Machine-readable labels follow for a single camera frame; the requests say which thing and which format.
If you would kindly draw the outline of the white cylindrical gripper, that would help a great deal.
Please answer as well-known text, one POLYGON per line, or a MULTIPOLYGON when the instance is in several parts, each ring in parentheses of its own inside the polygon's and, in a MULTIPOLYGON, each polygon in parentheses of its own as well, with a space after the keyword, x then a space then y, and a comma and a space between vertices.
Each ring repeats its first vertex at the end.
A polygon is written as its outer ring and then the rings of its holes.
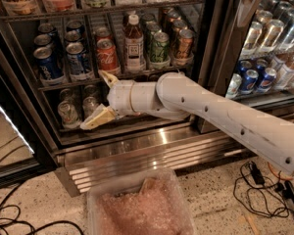
POLYGON ((99 75, 110 88, 107 96, 110 107, 106 107, 103 104, 99 105, 80 125, 80 128, 83 130, 91 130, 114 120, 116 113, 121 116, 134 114, 131 106, 131 89, 134 81, 118 80, 116 76, 104 70, 99 70, 99 75))

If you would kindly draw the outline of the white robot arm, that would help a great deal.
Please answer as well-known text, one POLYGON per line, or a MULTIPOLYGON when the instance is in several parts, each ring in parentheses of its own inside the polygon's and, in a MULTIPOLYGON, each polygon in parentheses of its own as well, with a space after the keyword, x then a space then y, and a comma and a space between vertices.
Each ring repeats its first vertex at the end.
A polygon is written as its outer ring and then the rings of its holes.
POLYGON ((294 179, 294 123, 212 93, 180 72, 165 73, 156 82, 119 80, 103 70, 100 75, 109 86, 109 105, 97 107, 82 129, 116 116, 178 120, 195 115, 294 179))

